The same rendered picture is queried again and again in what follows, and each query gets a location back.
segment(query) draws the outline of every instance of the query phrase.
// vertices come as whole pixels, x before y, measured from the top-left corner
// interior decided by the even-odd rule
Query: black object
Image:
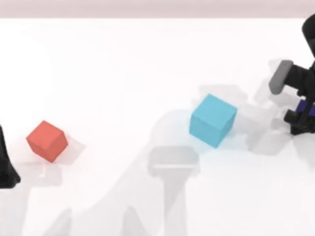
[[[0,125],[0,189],[14,188],[20,182],[21,178],[10,162]]]
[[[315,14],[304,22],[302,32],[315,57]],[[291,134],[315,133],[315,117],[310,115],[315,103],[315,61],[309,69],[292,64],[283,83],[297,89],[297,95],[304,96],[306,101],[303,111],[288,110],[284,117],[284,121],[291,126]]]

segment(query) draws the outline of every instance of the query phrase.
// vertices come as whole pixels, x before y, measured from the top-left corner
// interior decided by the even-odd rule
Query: purple block
[[[300,112],[303,112],[304,109],[306,107],[306,101],[305,100],[301,100],[299,102],[299,105],[297,106],[296,108],[296,112],[300,113]],[[315,117],[315,105],[312,106],[310,112],[309,112],[309,115],[312,116],[312,117]]]

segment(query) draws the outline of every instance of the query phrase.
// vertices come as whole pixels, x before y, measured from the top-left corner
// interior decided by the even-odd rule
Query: white surface
[[[0,235],[314,235],[315,136],[288,135],[296,91],[267,87],[279,59],[311,65],[302,23],[1,20],[0,122],[22,182],[0,191]],[[188,134],[207,93],[239,108],[216,150]],[[71,137],[55,164],[25,141],[43,119]]]

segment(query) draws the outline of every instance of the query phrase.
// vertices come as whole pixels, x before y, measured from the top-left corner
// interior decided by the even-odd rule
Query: red cube
[[[32,151],[49,162],[54,162],[68,146],[64,132],[43,121],[27,136]]]

